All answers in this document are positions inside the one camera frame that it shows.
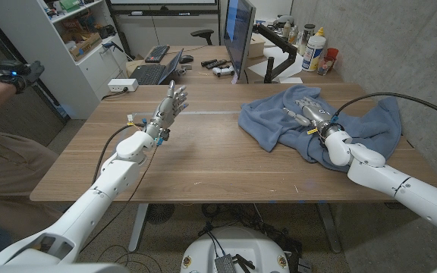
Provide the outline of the gloved person hand with tracker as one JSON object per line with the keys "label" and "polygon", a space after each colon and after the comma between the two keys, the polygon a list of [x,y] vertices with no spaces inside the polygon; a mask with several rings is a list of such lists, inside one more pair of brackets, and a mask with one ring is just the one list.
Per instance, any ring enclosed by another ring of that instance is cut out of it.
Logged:
{"label": "gloved person hand with tracker", "polygon": [[16,93],[22,93],[28,86],[32,86],[45,71],[40,61],[24,64],[18,60],[0,61],[0,83],[15,86]]}

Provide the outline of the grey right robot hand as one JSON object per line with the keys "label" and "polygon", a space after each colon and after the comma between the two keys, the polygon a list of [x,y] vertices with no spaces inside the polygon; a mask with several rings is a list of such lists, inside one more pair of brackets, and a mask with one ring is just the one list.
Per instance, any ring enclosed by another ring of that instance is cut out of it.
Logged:
{"label": "grey right robot hand", "polygon": [[303,97],[296,100],[295,104],[300,107],[301,114],[297,114],[286,107],[282,109],[283,112],[292,117],[299,125],[316,129],[321,141],[325,142],[333,133],[344,131],[340,124],[332,121],[333,115],[311,98]]}

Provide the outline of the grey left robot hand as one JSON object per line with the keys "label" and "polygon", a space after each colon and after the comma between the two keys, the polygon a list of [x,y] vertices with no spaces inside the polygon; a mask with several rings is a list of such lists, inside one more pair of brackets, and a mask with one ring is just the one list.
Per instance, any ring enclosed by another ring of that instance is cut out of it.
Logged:
{"label": "grey left robot hand", "polygon": [[175,82],[170,81],[166,97],[156,107],[150,122],[144,127],[144,131],[153,139],[167,141],[171,130],[169,127],[175,118],[189,105],[186,103],[186,86],[175,89]]}

